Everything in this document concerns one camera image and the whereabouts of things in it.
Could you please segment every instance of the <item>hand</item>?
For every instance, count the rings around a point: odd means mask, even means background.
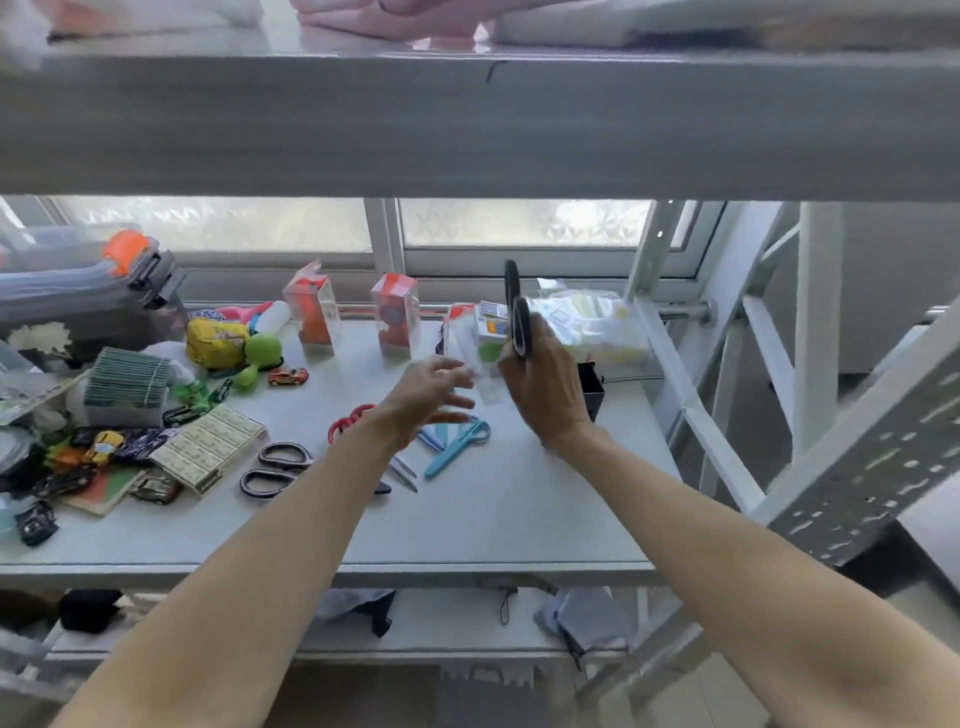
[[[566,434],[592,423],[573,354],[539,314],[530,319],[533,355],[520,359],[508,341],[497,366],[524,422],[552,448]]]
[[[466,412],[442,409],[444,406],[473,409],[475,402],[456,394],[454,387],[472,389],[473,374],[462,361],[431,356],[407,367],[393,391],[371,414],[377,413],[390,423],[397,437],[397,449],[403,449],[424,425],[469,422]]]

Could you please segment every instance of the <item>right hand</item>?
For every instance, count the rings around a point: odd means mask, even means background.
[[[524,361],[507,342],[497,362],[524,422],[552,448],[565,435],[591,427],[573,354],[539,314],[530,317],[533,355]]]

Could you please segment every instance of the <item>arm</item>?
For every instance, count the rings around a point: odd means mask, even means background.
[[[138,625],[56,728],[262,725],[390,457],[472,387],[463,363],[411,365],[394,391]]]
[[[942,726],[960,657],[777,534],[620,447],[587,416],[572,357],[535,319],[500,368],[526,422],[608,503],[783,726]]]

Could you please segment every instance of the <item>cloth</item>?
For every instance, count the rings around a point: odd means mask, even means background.
[[[0,70],[37,71],[48,37],[254,27],[259,0],[0,0]]]
[[[547,598],[534,614],[534,621],[563,639],[577,660],[597,647],[621,646],[630,636],[613,598],[603,587],[561,589]]]
[[[63,629],[99,635],[120,611],[121,592],[110,589],[74,589],[63,595],[58,607]]]
[[[371,631],[383,637],[393,622],[387,617],[393,606],[393,589],[328,589],[320,597],[317,619],[336,619],[347,612],[371,618]]]

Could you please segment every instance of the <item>black cloth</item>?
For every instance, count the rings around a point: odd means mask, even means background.
[[[112,589],[74,589],[63,595],[58,611],[63,629],[99,635],[120,611],[122,592]]]

